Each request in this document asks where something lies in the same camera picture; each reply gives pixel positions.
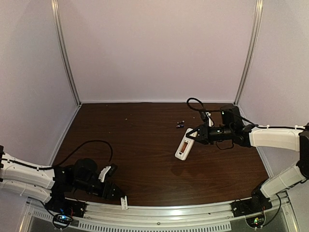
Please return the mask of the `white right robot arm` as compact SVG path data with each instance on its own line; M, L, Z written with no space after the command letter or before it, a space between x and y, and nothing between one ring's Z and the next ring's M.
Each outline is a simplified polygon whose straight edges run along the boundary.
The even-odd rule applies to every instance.
M304 183L309 178L309 127L305 126L261 126L240 115L235 105L221 107L218 112L222 125L211 124L210 113L206 109L197 109L203 124L186 134L186 138L200 144L230 140L242 147L273 147L292 150L299 153L299 160L278 175L269 178L252 192L254 198L265 198Z

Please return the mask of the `right aluminium corner post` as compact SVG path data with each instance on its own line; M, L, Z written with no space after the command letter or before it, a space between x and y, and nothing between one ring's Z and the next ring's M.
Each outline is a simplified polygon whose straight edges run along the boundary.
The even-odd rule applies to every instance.
M246 55L239 87L238 87L237 94L234 100L235 105L238 105L240 102L241 96L245 88L246 80L249 75L249 71L250 71L252 61L253 61L254 51L255 51L256 43L258 41L259 31L261 27L263 7L264 7L263 0L255 1L255 10L254 10L254 17L253 17L252 30L251 30L250 40L249 40L249 46L247 50L247 55Z

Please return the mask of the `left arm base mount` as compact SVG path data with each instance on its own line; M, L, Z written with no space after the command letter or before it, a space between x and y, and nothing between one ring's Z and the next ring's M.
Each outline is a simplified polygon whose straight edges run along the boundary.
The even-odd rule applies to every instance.
M47 203L42 203L45 210L52 216L52 224L56 229L66 229L74 218L83 218L86 203L69 199L52 198Z

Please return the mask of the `aluminium corner post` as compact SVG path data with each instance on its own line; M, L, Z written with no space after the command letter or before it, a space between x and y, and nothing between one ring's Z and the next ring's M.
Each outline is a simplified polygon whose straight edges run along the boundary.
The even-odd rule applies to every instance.
M51 0L51 7L52 7L52 13L53 13L53 18L54 18L55 28L56 28L56 35L57 35L57 39L58 39L58 45L59 45L59 50L60 50L64 70L65 70L65 73L66 73L66 77L67 77L67 80L68 80L68 84L69 84L71 93L73 95L75 105L79 107L82 103L80 101L78 91L77 91L77 87L76 87L75 81L73 79L73 74L72 74L72 70L71 70L71 66L70 66L70 62L69 62L67 48L66 48L66 45L65 45L65 39L64 39L63 29L62 29L62 25L61 25L61 17L60 17L60 10L59 10L58 1L57 0Z
M238 87L237 94L234 100L235 105L238 105L240 102L241 96L245 88L246 80L249 75L249 71L250 71L252 61L253 61L254 51L255 51L256 43L258 41L259 31L261 27L263 7L264 7L263 0L255 1L255 10L254 10L254 17L253 17L252 30L251 30L250 40L249 40L249 46L247 50L247 55L246 55L239 87Z

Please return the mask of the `left aluminium corner post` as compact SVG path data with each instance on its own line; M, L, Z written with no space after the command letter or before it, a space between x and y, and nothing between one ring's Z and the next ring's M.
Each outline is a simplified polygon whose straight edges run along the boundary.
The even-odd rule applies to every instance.
M59 50L60 50L64 70L65 70L65 73L66 73L66 77L67 77L67 80L68 80L68 84L69 84L71 93L73 95L75 105L79 107L82 103L80 101L78 91L77 91L77 87L76 87L75 81L73 79L73 74L72 74L72 70L71 70L71 66L70 66L70 62L69 62L67 48L66 48L66 45L65 45L65 39L64 39L63 29L62 29L62 25L61 25L61 17L60 17L60 10L59 10L58 1L57 0L51 0L51 7L52 7L52 13L53 13L53 18L54 18L55 28L56 28L56 35L57 35L57 39L58 39L58 45L59 45Z

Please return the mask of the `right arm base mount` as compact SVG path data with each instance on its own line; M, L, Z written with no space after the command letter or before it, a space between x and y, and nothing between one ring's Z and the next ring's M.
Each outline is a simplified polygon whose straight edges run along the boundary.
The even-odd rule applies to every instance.
M265 211L272 208L270 198L265 197L260 188L261 185L258 185L251 192L251 198L246 200L237 199L230 204L235 218L250 216L246 219L246 223L253 229L259 229L266 225Z

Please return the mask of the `white remote control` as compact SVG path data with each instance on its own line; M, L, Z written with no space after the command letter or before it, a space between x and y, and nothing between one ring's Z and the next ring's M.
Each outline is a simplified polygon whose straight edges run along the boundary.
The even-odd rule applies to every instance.
M191 148L195 142L194 139L186 137L187 133L191 133L193 131L192 128L188 128L184 134L184 137L178 146L178 149L175 152L175 157L179 160L185 161L187 156L189 155Z

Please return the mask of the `white battery cover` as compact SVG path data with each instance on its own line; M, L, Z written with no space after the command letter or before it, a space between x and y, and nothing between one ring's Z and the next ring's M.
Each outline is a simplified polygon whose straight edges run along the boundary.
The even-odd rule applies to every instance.
M122 210L127 210L128 209L127 196L122 197L120 200Z

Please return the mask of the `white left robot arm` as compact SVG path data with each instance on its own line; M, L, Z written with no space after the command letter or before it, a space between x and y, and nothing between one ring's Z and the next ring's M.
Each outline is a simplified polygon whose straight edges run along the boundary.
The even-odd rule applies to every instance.
M44 203L64 201L65 194L82 190L104 200L118 200L125 196L114 183L108 181L117 169L111 164L101 172L94 160L85 158L68 166L41 166L19 160L0 148L0 187L26 195Z

